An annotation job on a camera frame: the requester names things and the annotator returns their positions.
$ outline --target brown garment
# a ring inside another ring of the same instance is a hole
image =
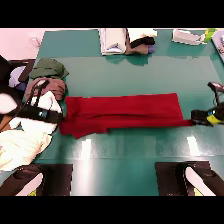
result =
[[[26,100],[29,99],[33,86],[36,85],[41,80],[50,81],[50,83],[47,85],[47,87],[42,89],[41,96],[44,95],[45,93],[47,93],[48,91],[51,91],[54,94],[56,100],[62,99],[62,97],[65,94],[66,85],[61,79],[37,78],[33,82],[29,83],[27,86],[26,93],[25,93]],[[34,96],[37,96],[37,94],[38,94],[38,90],[35,90]]]
[[[135,48],[131,48],[131,44],[130,44],[130,38],[129,38],[129,34],[128,31],[126,32],[126,52],[125,54],[134,54],[134,53],[139,53],[139,54],[148,54],[149,53],[149,48],[148,45],[145,44],[141,44]]]
[[[2,119],[2,122],[0,123],[0,130],[1,130],[2,127],[3,127],[8,121],[10,121],[11,119],[12,119],[11,116],[6,116],[6,115],[5,115],[5,116],[3,117],[3,119]],[[3,128],[3,130],[1,130],[0,132],[7,131],[7,130],[11,130],[9,124],[7,124],[7,125]]]

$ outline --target table surface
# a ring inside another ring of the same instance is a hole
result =
[[[70,73],[69,96],[176,92],[189,119],[191,110],[213,106],[207,83],[223,83],[223,64],[212,42],[189,46],[171,40],[172,30],[158,30],[151,56],[102,57],[96,30],[46,32],[36,63],[42,57],[62,62]],[[73,163],[71,195],[158,195],[155,162],[208,160],[224,178],[222,130],[218,125],[115,129],[78,140],[57,130],[34,163]],[[8,175],[1,174],[0,183]]]

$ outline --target green cloth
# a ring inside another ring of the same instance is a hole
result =
[[[68,71],[62,63],[56,61],[55,59],[41,58],[29,74],[29,77],[32,79],[39,77],[63,79],[68,74]]]

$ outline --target white cloth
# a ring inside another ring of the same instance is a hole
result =
[[[8,130],[0,133],[0,170],[11,171],[29,165],[51,142],[52,136],[40,132]]]
[[[9,86],[11,88],[14,88],[15,86],[19,85],[20,82],[18,81],[20,75],[22,74],[22,72],[24,71],[24,69],[26,68],[26,66],[21,66],[21,67],[17,67],[15,69],[13,69],[13,71],[10,74],[10,79],[9,79]]]
[[[127,28],[130,43],[143,37],[156,37],[157,31],[152,28]]]
[[[37,97],[33,97],[31,105],[36,102]],[[48,91],[43,96],[40,97],[38,107],[46,110],[54,110],[61,112],[61,107],[59,106],[57,100],[55,99],[54,94],[51,91]],[[27,118],[16,117],[9,122],[11,129],[17,128],[21,123],[22,129],[25,132],[44,132],[47,134],[52,134],[56,129],[57,124],[46,123],[43,121],[31,120]]]
[[[126,51],[125,28],[100,28],[99,36],[102,55],[123,54]]]

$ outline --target folded red fabric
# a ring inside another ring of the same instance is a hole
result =
[[[192,126],[183,120],[176,93],[121,97],[66,97],[61,134],[80,138],[110,128]]]

